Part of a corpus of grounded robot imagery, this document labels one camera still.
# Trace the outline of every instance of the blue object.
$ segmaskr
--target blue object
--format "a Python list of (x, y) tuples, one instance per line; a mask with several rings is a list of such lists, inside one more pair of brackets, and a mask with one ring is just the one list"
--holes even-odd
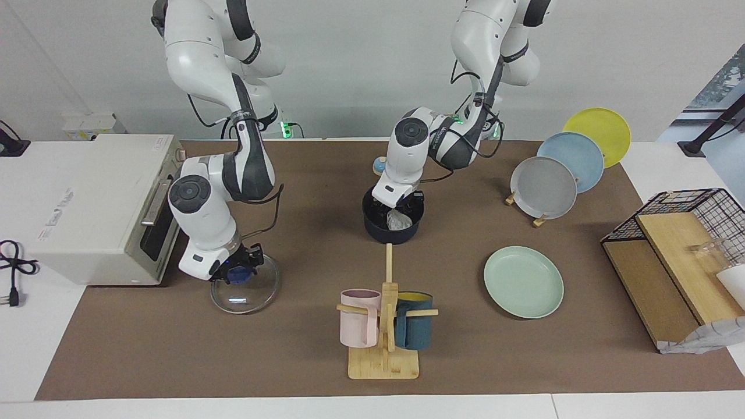
[(406, 313), (431, 308), (431, 295), (424, 292), (399, 292), (396, 325), (393, 329), (397, 347), (422, 350), (429, 346), (432, 341), (432, 316), (406, 317)]
[(248, 282), (254, 274), (253, 269), (244, 266), (236, 266), (228, 271), (227, 277), (230, 285), (241, 285)]
[(382, 174), (385, 170), (385, 157), (378, 157), (372, 164), (372, 171), (376, 174)]
[(563, 132), (545, 140), (538, 149), (541, 157), (550, 157), (566, 166), (577, 181), (577, 193), (592, 189), (603, 176), (603, 152), (595, 141), (580, 133)]

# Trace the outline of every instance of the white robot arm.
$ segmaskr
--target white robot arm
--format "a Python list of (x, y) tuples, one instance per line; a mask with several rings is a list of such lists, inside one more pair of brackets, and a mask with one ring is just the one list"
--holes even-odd
[(471, 79), (471, 102), (458, 115), (426, 107), (410, 111), (393, 129), (386, 166), (372, 196), (395, 208), (409, 196), (422, 176), (427, 156), (457, 170), (469, 166), (481, 140), (496, 129), (500, 82), (527, 86), (540, 63), (530, 49), (530, 27), (543, 23), (551, 0), (468, 0), (451, 34), (451, 47), (464, 75)]
[(227, 107), (238, 150), (192, 157), (171, 186), (168, 202), (189, 236), (179, 268), (202, 280), (229, 269), (260, 265), (261, 247), (247, 250), (228, 201), (252, 203), (274, 189), (274, 169), (261, 131), (278, 110), (258, 77), (282, 73), (279, 52), (253, 30), (246, 0), (157, 0), (153, 25), (165, 41), (168, 74), (181, 90)]

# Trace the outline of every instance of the dark blue mug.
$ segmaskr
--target dark blue mug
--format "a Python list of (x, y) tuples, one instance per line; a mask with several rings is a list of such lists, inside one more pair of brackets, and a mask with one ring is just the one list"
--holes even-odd
[(432, 341), (432, 316), (406, 317), (411, 310), (432, 308), (432, 296), (425, 292), (399, 292), (396, 304), (394, 337), (396, 346), (409, 350), (422, 350)]

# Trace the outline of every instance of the mug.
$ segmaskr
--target mug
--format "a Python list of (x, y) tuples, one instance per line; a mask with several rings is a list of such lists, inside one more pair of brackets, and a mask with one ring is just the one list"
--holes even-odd
[(745, 309), (745, 265), (735, 265), (717, 274), (732, 298)]
[(399, 292), (396, 304), (396, 326), (394, 336), (396, 346), (409, 350), (422, 350), (432, 339), (432, 317), (406, 317), (410, 310), (432, 308), (432, 296), (425, 292)]
[(340, 312), (339, 341), (347, 347), (373, 347), (378, 344), (378, 311), (381, 294), (372, 289), (347, 289), (341, 303), (367, 309), (367, 315)]

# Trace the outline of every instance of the wooden plate holder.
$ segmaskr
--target wooden plate holder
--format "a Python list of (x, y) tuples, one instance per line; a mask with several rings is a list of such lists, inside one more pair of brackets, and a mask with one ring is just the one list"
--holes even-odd
[[(513, 192), (512, 195), (507, 197), (507, 199), (504, 200), (504, 204), (508, 206), (512, 206), (515, 203), (516, 193), (517, 192)], [(546, 214), (543, 214), (539, 218), (536, 218), (533, 220), (533, 228), (540, 228), (545, 222), (546, 222)]]
[[(385, 282), (381, 293), (378, 344), (349, 349), (347, 375), (351, 379), (415, 379), (419, 376), (419, 352), (396, 347), (393, 319), (399, 299), (399, 284), (393, 282), (393, 245), (386, 245)], [(363, 307), (338, 304), (337, 310), (367, 314)], [(411, 310), (406, 317), (438, 315), (437, 309)]]

